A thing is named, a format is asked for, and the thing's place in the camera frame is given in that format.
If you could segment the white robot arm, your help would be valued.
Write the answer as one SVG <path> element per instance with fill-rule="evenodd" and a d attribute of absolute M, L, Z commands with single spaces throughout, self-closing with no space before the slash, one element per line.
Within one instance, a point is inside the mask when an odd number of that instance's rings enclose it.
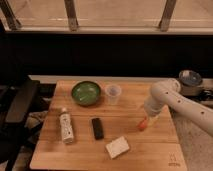
<path fill-rule="evenodd" d="M 161 113 L 165 105 L 168 105 L 213 136 L 213 109 L 182 96 L 180 91 L 181 84 L 176 79 L 152 84 L 149 97 L 144 101 L 147 115 L 155 117 Z"/>

